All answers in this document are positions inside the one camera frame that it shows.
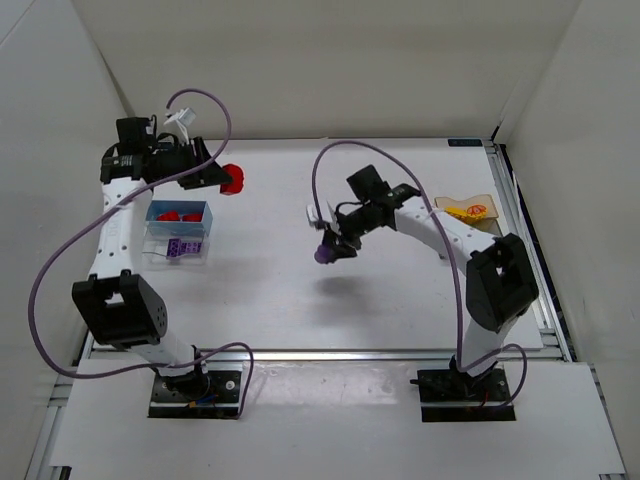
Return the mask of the purple half-round lego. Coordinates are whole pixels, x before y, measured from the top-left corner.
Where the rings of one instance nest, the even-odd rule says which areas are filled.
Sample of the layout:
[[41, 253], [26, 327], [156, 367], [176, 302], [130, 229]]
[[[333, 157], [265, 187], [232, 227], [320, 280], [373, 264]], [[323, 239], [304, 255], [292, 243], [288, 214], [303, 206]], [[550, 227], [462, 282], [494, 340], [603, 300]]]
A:
[[314, 253], [314, 260], [321, 265], [334, 263], [334, 251], [331, 247], [321, 244]]

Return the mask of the red half-round lego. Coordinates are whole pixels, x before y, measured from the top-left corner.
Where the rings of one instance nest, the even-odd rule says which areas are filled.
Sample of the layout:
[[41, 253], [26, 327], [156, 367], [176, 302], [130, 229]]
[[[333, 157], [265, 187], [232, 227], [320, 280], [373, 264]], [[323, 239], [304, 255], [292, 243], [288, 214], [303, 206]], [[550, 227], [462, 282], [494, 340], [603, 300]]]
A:
[[230, 176], [231, 181], [220, 186], [220, 193], [227, 196], [241, 193], [245, 181], [243, 169], [235, 164], [226, 164], [222, 169]]

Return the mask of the red green rounded lego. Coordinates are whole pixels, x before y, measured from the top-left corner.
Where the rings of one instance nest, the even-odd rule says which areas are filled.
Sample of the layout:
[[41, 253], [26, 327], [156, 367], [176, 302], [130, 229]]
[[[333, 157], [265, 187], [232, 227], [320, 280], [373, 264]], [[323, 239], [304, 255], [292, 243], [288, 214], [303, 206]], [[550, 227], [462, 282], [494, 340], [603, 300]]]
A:
[[181, 217], [181, 220], [183, 222], [192, 222], [192, 223], [199, 223], [202, 221], [203, 215], [201, 213], [191, 213], [191, 214], [185, 214]]

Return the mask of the red rounded lego brick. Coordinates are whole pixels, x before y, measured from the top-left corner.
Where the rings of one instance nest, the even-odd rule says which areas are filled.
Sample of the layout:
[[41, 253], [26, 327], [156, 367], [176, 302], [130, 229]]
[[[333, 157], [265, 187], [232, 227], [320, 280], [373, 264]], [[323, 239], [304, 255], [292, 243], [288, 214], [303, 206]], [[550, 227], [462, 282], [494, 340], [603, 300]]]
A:
[[168, 211], [156, 217], [158, 222], [180, 222], [181, 216], [176, 211]]

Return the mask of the yellow black striped lego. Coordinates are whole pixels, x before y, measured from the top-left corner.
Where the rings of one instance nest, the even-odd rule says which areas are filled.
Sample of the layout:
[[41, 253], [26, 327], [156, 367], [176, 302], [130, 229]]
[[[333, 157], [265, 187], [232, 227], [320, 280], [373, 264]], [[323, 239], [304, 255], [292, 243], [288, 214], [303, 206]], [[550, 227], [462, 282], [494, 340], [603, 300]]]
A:
[[445, 212], [456, 218], [467, 218], [469, 216], [469, 213], [466, 210], [456, 207], [446, 207]]

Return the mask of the yellow orange printed lego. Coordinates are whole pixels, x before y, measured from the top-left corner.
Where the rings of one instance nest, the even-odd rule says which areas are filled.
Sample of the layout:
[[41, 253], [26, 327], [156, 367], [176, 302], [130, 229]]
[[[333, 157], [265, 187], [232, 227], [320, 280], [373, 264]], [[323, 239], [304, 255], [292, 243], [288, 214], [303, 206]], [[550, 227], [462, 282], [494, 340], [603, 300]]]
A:
[[471, 205], [467, 209], [467, 212], [469, 213], [469, 217], [471, 219], [473, 219], [474, 221], [479, 221], [479, 220], [485, 218], [487, 216], [487, 214], [488, 214], [487, 207], [485, 205], [482, 205], [482, 204]]

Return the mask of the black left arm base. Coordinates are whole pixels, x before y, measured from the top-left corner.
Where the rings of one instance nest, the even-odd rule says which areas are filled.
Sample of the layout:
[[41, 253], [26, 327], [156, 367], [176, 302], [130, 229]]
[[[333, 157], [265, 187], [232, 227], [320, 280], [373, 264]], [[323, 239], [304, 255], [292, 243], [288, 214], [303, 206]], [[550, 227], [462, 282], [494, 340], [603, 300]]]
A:
[[236, 420], [239, 418], [242, 363], [211, 362], [202, 374], [154, 374], [147, 417], [152, 419]]

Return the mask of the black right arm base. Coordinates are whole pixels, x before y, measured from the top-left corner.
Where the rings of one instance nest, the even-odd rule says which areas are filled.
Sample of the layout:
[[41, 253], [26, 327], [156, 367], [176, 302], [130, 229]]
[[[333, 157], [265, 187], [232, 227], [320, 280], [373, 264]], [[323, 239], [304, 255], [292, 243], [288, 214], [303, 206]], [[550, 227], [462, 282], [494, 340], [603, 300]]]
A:
[[418, 389], [423, 423], [512, 422], [514, 407], [505, 371], [494, 368], [474, 379], [451, 369], [418, 370], [410, 384]]

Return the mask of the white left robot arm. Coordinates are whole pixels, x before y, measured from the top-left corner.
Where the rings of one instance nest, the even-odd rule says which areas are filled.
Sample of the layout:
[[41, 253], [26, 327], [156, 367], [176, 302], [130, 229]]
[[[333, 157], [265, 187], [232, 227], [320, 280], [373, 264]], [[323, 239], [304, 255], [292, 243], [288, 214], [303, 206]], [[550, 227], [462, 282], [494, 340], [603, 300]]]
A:
[[185, 190], [219, 187], [234, 195], [243, 170], [210, 161], [202, 138], [158, 134], [151, 118], [116, 122], [118, 141], [101, 160], [104, 211], [98, 250], [87, 279], [72, 286], [72, 299], [100, 345], [132, 352], [152, 365], [166, 386], [191, 399], [209, 390], [200, 351], [168, 328], [164, 300], [141, 275], [143, 226], [159, 180], [186, 171]]

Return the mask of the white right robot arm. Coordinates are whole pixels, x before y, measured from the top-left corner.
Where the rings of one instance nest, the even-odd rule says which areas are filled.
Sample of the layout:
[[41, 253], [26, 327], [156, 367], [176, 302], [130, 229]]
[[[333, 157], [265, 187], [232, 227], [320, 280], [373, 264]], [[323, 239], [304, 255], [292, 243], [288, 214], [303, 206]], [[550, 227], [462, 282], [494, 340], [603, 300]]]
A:
[[450, 262], [457, 321], [453, 370], [467, 378], [490, 371], [509, 331], [539, 297], [523, 240], [496, 236], [426, 205], [422, 192], [408, 184], [390, 187], [369, 165], [347, 180], [356, 199], [352, 211], [314, 203], [311, 226], [322, 231], [314, 258], [321, 264], [354, 258], [362, 237], [387, 227], [409, 236]]

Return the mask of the blue plastic container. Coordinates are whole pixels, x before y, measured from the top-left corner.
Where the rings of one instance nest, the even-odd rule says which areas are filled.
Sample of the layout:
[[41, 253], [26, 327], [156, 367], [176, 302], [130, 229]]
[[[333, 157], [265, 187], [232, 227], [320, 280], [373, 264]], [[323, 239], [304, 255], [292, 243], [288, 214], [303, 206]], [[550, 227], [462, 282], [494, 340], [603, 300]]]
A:
[[147, 210], [145, 221], [150, 228], [164, 229], [174, 236], [208, 236], [213, 215], [206, 201], [153, 200]]

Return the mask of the purple lego in container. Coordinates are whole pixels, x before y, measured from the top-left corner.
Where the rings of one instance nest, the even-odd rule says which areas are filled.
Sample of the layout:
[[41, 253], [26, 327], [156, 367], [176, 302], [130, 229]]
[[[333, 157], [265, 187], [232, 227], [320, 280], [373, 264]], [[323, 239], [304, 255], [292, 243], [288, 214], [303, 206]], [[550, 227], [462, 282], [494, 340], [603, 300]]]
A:
[[199, 255], [202, 250], [201, 241], [189, 241], [184, 243], [184, 251], [189, 255]]

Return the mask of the clear plastic container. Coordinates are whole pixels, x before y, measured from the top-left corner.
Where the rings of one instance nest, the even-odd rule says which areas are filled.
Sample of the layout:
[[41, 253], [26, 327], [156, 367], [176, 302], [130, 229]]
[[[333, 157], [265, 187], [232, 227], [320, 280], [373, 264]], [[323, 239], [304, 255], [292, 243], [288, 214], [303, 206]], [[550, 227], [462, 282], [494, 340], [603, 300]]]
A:
[[209, 237], [203, 232], [178, 235], [147, 232], [142, 249], [144, 270], [201, 267], [207, 262]]

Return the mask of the blue label sticker right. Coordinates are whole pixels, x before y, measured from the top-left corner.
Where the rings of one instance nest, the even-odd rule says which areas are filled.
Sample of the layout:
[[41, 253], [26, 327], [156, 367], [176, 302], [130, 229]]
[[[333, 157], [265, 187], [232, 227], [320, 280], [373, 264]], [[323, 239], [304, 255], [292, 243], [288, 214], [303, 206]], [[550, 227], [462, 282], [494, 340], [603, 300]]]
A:
[[452, 148], [476, 148], [483, 146], [482, 140], [473, 138], [449, 138], [447, 143]]

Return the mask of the orange translucent container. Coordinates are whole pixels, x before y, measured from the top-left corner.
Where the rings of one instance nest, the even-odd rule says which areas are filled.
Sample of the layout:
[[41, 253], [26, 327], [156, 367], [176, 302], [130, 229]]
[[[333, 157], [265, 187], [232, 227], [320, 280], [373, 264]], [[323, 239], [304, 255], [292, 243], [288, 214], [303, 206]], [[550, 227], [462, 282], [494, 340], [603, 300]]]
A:
[[499, 212], [490, 194], [480, 194], [464, 200], [436, 197], [435, 205], [451, 217], [483, 232], [499, 235]]

